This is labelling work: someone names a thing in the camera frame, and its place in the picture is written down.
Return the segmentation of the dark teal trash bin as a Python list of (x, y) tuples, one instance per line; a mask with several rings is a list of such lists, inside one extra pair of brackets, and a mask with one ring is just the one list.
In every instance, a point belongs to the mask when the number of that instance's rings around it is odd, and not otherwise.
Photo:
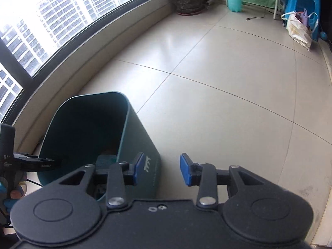
[(38, 179), (45, 186), (84, 165), (108, 169), (116, 162), (132, 163), (140, 153), (137, 185), (127, 186), (127, 195), (155, 198), (161, 157), (128, 98), (119, 92), (72, 97), (56, 111), (39, 153), (60, 166), (39, 172)]

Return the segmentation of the white tote bag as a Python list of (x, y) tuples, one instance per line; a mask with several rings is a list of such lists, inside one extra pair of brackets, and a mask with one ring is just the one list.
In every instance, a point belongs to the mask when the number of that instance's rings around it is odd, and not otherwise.
[[(314, 27), (310, 28), (310, 18), (314, 16), (316, 21)], [(303, 46), (306, 50), (311, 50), (312, 33), (316, 31), (319, 25), (319, 16), (312, 12), (308, 14), (307, 10), (291, 11), (281, 15), (281, 19), (286, 21), (286, 30), (289, 36)]]

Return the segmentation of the black window frame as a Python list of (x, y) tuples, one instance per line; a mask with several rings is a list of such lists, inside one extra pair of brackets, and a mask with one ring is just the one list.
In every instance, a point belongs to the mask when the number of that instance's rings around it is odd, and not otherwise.
[(149, 0), (1, 0), (1, 122), (11, 124), (62, 61)]

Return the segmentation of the blue plastic stool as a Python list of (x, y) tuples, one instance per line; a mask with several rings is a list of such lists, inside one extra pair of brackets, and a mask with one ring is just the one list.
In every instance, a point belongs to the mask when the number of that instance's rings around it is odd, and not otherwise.
[(320, 22), (320, 0), (286, 0), (285, 12), (300, 12), (306, 9), (309, 16), (309, 26), (312, 30), (312, 39), (318, 41), (319, 38), (319, 22)]

